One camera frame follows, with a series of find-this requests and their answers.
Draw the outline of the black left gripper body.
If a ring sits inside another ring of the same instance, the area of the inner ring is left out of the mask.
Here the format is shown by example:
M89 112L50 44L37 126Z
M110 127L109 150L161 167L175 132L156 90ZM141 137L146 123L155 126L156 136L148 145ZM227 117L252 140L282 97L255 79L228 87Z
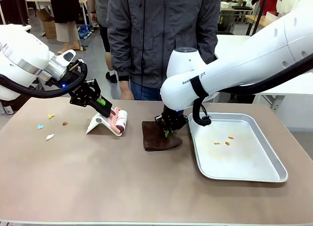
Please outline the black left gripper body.
M79 81L78 85L73 87L68 94L70 95L70 104L76 106L87 106L88 97L84 94L86 90L85 81L88 70L81 68L74 71L67 71L65 75L58 82L61 89L67 88L70 84Z

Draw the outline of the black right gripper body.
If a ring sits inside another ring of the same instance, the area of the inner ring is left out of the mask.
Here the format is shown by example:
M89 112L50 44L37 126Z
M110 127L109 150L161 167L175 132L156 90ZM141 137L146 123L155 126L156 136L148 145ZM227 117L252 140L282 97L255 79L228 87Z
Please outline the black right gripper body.
M187 116L184 115L184 110L172 110L167 106L163 107L161 115L155 116L155 122L163 131L180 130L188 123Z

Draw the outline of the person's right hand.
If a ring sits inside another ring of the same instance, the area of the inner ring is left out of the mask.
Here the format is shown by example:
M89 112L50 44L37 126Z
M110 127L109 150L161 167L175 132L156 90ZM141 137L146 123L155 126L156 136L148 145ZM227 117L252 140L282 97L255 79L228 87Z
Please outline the person's right hand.
M122 100L134 100L134 95L129 86L129 76L119 76L119 86Z

